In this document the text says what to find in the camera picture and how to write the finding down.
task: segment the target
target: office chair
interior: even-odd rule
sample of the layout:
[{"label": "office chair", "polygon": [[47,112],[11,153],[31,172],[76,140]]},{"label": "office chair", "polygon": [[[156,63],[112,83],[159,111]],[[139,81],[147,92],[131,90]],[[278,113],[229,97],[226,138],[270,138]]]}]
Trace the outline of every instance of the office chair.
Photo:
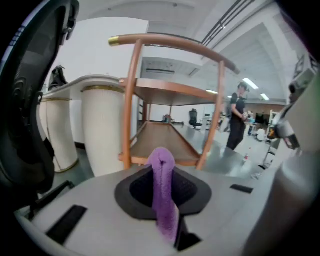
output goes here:
[{"label": "office chair", "polygon": [[189,116],[190,116],[189,124],[193,126],[194,129],[199,131],[200,129],[197,129],[197,127],[202,126],[202,124],[197,122],[197,115],[198,115],[198,112],[196,109],[193,108],[191,111],[189,111]]},{"label": "office chair", "polygon": [[[10,209],[30,207],[29,218],[52,202],[66,181],[53,185],[55,152],[40,123],[41,89],[58,54],[71,36],[79,3],[75,0],[42,2],[16,32],[0,76],[0,181]],[[45,194],[39,199],[38,194]]]}]

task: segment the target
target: shelf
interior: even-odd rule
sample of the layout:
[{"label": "shelf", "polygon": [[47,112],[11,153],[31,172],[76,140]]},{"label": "shelf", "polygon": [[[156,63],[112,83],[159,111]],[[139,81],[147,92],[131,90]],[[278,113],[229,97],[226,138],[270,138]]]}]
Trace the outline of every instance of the shelf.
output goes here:
[{"label": "shelf", "polygon": [[[150,154],[158,147],[169,150],[178,165],[195,166],[200,158],[173,125],[147,122],[137,135],[137,142],[130,148],[131,162],[145,165]],[[119,154],[119,160],[123,161],[123,153]]]},{"label": "shelf", "polygon": [[[125,88],[127,78],[120,79],[120,86]],[[148,104],[167,106],[186,106],[214,104],[217,94],[212,94],[192,86],[155,79],[137,78],[134,93]]]}]

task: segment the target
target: black opening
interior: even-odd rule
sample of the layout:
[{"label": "black opening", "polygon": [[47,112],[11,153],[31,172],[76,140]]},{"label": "black opening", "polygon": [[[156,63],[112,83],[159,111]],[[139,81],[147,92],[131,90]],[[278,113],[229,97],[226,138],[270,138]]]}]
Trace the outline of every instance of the black opening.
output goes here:
[{"label": "black opening", "polygon": [[[172,200],[181,216],[200,213],[210,201],[211,188],[204,181],[174,168],[172,172]],[[151,166],[122,180],[115,188],[118,205],[132,218],[156,220],[152,209],[154,173]]]}]

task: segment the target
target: black pants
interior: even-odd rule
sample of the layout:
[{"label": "black pants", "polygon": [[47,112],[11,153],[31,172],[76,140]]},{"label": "black pants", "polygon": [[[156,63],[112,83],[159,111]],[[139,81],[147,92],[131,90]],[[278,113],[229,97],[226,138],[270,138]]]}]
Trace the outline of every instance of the black pants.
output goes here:
[{"label": "black pants", "polygon": [[230,135],[226,146],[229,149],[235,150],[235,148],[244,139],[246,125],[242,121],[231,120],[230,121]]}]

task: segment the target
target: cloth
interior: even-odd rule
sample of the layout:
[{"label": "cloth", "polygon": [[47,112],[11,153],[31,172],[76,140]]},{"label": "cloth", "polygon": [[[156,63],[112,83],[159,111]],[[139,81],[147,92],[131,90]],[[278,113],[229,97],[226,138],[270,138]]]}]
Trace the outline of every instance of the cloth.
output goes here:
[{"label": "cloth", "polygon": [[239,122],[235,119],[230,121],[230,135],[226,146],[229,149],[235,150],[236,147],[242,142],[244,139],[244,134],[246,130],[245,123]]},{"label": "cloth", "polygon": [[[238,110],[240,114],[244,113],[244,110],[246,107],[244,98],[238,97],[238,95],[236,93],[234,93],[234,94],[232,94],[232,98],[231,98],[230,103],[231,103],[231,105],[236,104],[235,109]],[[237,120],[238,122],[243,122],[241,120],[241,118],[239,116],[235,115],[234,113],[232,113],[232,115],[231,115],[231,120]]]},{"label": "cloth", "polygon": [[169,241],[177,237],[179,211],[172,200],[172,175],[175,159],[164,147],[156,148],[147,160],[153,169],[153,202],[156,223],[160,232]]}]

